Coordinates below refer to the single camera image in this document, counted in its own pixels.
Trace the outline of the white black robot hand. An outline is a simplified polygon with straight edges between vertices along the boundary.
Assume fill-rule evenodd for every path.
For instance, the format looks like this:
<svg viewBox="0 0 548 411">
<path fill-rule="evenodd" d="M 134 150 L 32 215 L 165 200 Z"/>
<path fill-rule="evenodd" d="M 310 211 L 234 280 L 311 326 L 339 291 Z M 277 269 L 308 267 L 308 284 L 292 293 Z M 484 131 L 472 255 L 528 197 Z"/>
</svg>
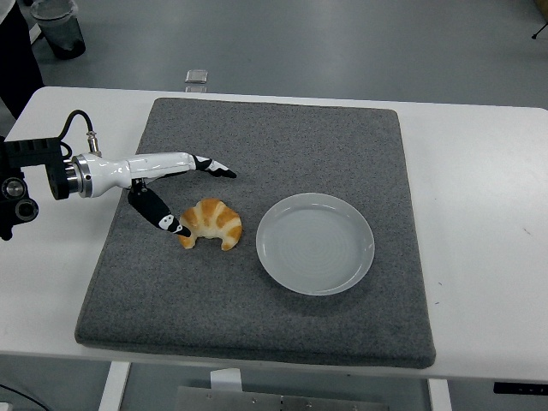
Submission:
<svg viewBox="0 0 548 411">
<path fill-rule="evenodd" d="M 125 188 L 128 190 L 128 203 L 147 222 L 185 237 L 191 235 L 190 230 L 179 223 L 170 208 L 146 187 L 146 183 L 194 170 L 215 177 L 236 177 L 236 173 L 225 165 L 186 152 L 139 154 L 120 160 L 106 160 L 88 153 L 74 158 L 74 161 L 78 164 L 82 179 L 82 197 L 97 198 L 111 188 Z"/>
</svg>

